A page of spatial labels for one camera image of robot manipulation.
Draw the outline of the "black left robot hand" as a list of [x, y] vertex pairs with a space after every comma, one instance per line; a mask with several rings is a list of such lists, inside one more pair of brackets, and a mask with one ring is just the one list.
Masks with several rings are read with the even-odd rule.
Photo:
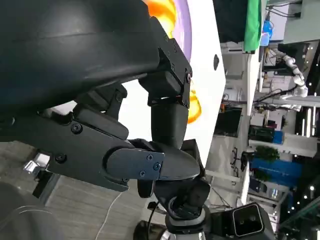
[[[181, 150], [192, 68], [141, 0], [3, 0], [0, 139], [50, 156], [47, 170], [123, 192], [126, 180], [184, 181], [200, 173]], [[148, 92], [152, 141], [86, 102], [48, 110], [138, 80]]]

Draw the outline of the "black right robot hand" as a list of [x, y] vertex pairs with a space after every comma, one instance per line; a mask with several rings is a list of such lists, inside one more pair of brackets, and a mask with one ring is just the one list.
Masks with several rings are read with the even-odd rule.
[[155, 194], [173, 219], [199, 217], [210, 186], [204, 180], [205, 168], [196, 140], [184, 140], [180, 149], [143, 139], [130, 142], [139, 149], [164, 153], [159, 179], [137, 181], [139, 196], [146, 199]]

